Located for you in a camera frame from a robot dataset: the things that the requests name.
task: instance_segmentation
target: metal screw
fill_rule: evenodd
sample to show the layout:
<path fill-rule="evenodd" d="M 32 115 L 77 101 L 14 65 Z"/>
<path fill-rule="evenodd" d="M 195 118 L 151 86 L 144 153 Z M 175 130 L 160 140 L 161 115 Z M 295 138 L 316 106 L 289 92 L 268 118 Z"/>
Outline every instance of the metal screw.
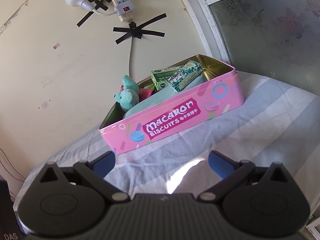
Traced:
<path fill-rule="evenodd" d="M 212 192 L 204 192 L 200 195 L 200 198 L 204 201 L 212 201 L 216 198 L 216 195 Z"/>
<path fill-rule="evenodd" d="M 124 201 L 128 198 L 128 195 L 124 192 L 113 193 L 111 198 L 115 201 Z"/>

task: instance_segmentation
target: gray cable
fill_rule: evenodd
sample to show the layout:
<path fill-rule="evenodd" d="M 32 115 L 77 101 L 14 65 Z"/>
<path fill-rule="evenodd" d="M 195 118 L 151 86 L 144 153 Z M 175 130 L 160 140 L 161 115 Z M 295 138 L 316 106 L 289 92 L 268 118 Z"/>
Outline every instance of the gray cable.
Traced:
<path fill-rule="evenodd" d="M 2 151 L 2 153 L 3 153 L 3 155 L 5 156 L 5 158 L 7 159 L 7 161 L 10 163 L 10 165 L 11 165 L 11 167 L 21 176 L 21 177 L 23 177 L 21 174 L 20 174 L 20 172 L 18 172 L 17 170 L 16 170 L 16 168 L 11 164 L 11 162 L 9 161 L 9 159 L 8 159 L 8 157 L 7 157 L 7 155 L 4 153 L 4 151 L 0 148 L 0 150 Z"/>
<path fill-rule="evenodd" d="M 131 36 L 131 43 L 130 43 L 130 51 L 129 51 L 129 77 L 132 78 L 132 66 L 131 66 L 131 57 L 132 57 L 132 47 L 133 47 L 133 36 Z"/>

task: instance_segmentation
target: white window frame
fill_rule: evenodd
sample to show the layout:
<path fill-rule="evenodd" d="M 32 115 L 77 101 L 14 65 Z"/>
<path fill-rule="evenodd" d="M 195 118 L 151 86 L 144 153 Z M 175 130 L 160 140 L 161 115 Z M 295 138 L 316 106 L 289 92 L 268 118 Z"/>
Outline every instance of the white window frame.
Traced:
<path fill-rule="evenodd" d="M 209 5 L 220 0 L 182 0 L 208 56 L 230 63 L 229 54 Z"/>
<path fill-rule="evenodd" d="M 310 224 L 306 225 L 306 228 L 315 237 L 315 239 L 320 240 L 320 233 L 316 229 L 316 226 L 320 225 L 320 217 L 312 221 Z"/>

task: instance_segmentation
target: light blue cloth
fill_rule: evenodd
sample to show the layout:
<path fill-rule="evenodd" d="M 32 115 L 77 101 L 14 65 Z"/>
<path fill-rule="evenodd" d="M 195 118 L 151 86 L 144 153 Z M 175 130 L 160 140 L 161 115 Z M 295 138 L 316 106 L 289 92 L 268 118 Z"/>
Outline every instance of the light blue cloth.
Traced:
<path fill-rule="evenodd" d="M 206 81 L 206 77 L 203 74 L 201 74 L 200 76 L 196 77 L 192 82 L 190 82 L 190 84 L 188 84 L 183 91 L 196 87 L 197 85 L 200 85 Z M 177 95 L 178 93 L 179 92 L 177 92 L 172 86 L 168 85 L 167 87 L 155 93 L 151 97 L 148 97 L 140 103 L 136 104 L 133 108 L 131 108 L 128 112 L 125 113 L 123 119 L 133 114 L 136 114 L 144 109 L 147 109 L 150 106 L 162 103 L 163 101 Z"/>
<path fill-rule="evenodd" d="M 207 163 L 212 149 L 257 166 L 281 161 L 305 194 L 311 212 L 320 204 L 320 98 L 272 78 L 238 72 L 245 102 L 211 120 L 116 156 L 105 180 L 136 193 L 191 192 L 197 196 L 220 178 Z M 98 126 L 47 161 L 60 167 L 92 161 L 111 150 Z M 24 182 L 14 210 L 44 163 Z"/>

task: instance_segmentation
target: blue circle graphic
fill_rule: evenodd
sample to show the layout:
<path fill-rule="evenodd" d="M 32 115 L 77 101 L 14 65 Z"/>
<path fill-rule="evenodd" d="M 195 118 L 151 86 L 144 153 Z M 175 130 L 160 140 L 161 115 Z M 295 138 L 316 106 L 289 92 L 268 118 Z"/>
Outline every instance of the blue circle graphic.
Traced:
<path fill-rule="evenodd" d="M 223 93 L 222 95 L 220 95 L 220 96 L 218 96 L 218 95 L 216 94 L 216 88 L 217 88 L 218 86 L 223 86 L 223 87 L 224 87 L 224 93 Z M 214 87 L 213 87 L 213 89 L 212 89 L 212 93 L 213 93 L 213 95 L 214 95 L 216 98 L 223 98 L 223 97 L 225 97 L 225 96 L 227 95 L 227 93 L 228 93 L 228 87 L 227 87 L 227 85 L 226 85 L 225 83 L 215 84 Z"/>
<path fill-rule="evenodd" d="M 144 140 L 144 133 L 141 131 L 134 131 L 130 134 L 130 139 L 134 142 L 142 142 Z"/>

